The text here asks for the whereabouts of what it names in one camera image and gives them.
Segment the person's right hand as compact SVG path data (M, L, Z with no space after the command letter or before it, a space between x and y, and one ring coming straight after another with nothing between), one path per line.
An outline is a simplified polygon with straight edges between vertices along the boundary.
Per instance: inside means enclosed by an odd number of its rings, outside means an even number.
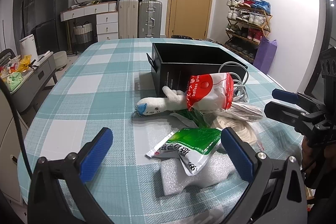
M314 160L314 150L308 145L307 137L303 137L302 140L302 168L304 169L305 174L310 174L311 170L315 167L315 162L311 163Z

